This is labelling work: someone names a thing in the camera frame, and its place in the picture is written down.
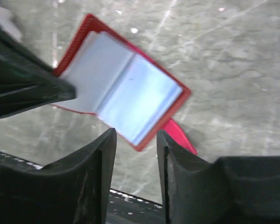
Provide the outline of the red card holder wallet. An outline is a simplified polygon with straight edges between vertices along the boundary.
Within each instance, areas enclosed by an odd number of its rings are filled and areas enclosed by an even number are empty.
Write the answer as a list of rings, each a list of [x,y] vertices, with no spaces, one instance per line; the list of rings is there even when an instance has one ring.
[[[142,151],[163,129],[196,153],[172,118],[190,89],[96,16],[85,16],[53,74],[77,94],[58,107],[95,115],[135,150]]]

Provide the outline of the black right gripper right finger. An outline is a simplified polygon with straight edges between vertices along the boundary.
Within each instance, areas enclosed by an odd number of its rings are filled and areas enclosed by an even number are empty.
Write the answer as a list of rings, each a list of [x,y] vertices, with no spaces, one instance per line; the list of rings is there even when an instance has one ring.
[[[280,156],[224,156],[210,163],[157,133],[168,224],[280,224]]]

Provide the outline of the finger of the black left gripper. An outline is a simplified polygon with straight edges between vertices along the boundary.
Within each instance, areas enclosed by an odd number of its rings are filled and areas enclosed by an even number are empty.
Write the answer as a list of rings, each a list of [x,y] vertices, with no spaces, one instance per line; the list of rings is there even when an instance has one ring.
[[[75,97],[71,84],[0,27],[0,119]]]

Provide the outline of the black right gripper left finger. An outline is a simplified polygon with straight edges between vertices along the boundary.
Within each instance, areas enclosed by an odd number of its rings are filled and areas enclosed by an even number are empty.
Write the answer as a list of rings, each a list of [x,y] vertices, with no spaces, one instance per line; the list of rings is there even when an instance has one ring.
[[[103,224],[116,153],[108,129],[41,169],[0,153],[0,224]]]

